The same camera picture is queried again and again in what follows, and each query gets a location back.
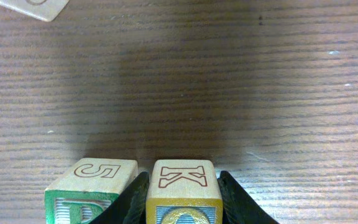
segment block with number 5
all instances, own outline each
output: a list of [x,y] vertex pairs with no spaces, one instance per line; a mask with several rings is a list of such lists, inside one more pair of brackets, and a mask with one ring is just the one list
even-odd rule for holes
[[45,189],[47,224],[89,223],[136,175],[136,161],[81,159]]
[[211,161],[159,160],[146,200],[148,224],[222,223],[223,201]]

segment alphabet block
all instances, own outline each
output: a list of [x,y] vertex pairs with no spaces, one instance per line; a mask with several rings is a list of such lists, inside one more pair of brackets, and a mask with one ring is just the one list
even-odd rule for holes
[[211,161],[159,160],[146,200],[148,224],[220,224],[223,201]]
[[136,175],[136,161],[81,159],[45,189],[47,224],[89,223]]
[[0,0],[0,6],[45,22],[52,21],[69,0]]

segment scratch on table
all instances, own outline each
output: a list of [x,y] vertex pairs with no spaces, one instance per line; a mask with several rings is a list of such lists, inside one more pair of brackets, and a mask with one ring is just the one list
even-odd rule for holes
[[266,162],[270,162],[270,160],[265,159],[265,158],[262,158],[262,157],[259,157],[259,156],[255,155],[255,153],[253,153],[253,152],[247,152],[247,154],[250,154],[251,156],[255,156],[256,158],[258,158],[258,159],[260,159],[260,160],[263,160],[263,161],[266,161]]

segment green border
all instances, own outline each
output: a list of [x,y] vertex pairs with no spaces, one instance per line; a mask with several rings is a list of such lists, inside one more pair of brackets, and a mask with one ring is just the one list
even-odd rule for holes
[[115,201],[119,194],[104,192],[78,192],[72,190],[46,190],[45,191],[45,215],[47,224],[55,224],[55,198],[91,199]]

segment brown wood surface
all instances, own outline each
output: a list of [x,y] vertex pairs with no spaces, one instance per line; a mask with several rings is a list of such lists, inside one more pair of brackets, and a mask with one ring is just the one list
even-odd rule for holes
[[0,6],[0,223],[85,156],[211,159],[280,223],[358,223],[358,1]]

